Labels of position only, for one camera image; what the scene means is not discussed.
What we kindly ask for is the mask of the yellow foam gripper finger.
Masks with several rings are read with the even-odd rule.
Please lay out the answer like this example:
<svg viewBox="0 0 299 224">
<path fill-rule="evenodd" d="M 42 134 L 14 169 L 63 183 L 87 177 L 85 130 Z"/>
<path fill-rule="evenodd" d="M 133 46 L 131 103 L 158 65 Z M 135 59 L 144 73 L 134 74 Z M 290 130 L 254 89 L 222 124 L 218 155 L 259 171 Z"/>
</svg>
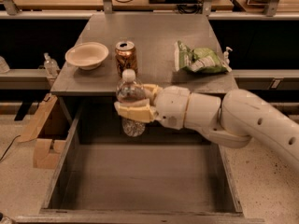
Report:
<svg viewBox="0 0 299 224">
<path fill-rule="evenodd" d="M 156 109 L 150 104 L 137 105 L 115 102 L 114 107 L 119 116 L 134 121 L 150 123 L 155 121 L 157 117 Z"/>
<path fill-rule="evenodd" d="M 157 94 L 163 89 L 156 84 L 144 84 L 143 85 L 145 96 L 149 99 L 151 105 L 154 104 L 154 100 Z"/>
</svg>

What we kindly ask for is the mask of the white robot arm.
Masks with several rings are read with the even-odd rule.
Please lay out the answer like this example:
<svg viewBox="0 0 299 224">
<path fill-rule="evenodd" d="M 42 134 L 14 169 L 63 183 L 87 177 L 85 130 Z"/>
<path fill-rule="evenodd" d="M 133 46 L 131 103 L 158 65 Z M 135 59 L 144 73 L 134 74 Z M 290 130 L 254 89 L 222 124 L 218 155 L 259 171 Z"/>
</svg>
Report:
<svg viewBox="0 0 299 224">
<path fill-rule="evenodd" d="M 116 102 L 118 115 L 143 123 L 156 120 L 165 128 L 194 130 L 224 147 L 242 148 L 256 139 L 299 171 L 299 124 L 259 96 L 236 89 L 219 98 L 152 84 L 146 84 L 144 91 L 142 100 Z"/>
</svg>

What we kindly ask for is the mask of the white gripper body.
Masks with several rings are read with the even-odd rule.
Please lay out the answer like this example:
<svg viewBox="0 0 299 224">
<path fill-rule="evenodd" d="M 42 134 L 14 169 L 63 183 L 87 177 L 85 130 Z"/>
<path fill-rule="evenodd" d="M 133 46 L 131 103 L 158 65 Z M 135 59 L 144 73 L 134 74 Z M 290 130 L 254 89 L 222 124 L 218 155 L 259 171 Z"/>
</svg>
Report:
<svg viewBox="0 0 299 224">
<path fill-rule="evenodd" d="M 178 86 L 162 89 L 154 101 L 157 111 L 156 119 L 165 128 L 182 129 L 190 94 L 188 89 Z"/>
</svg>

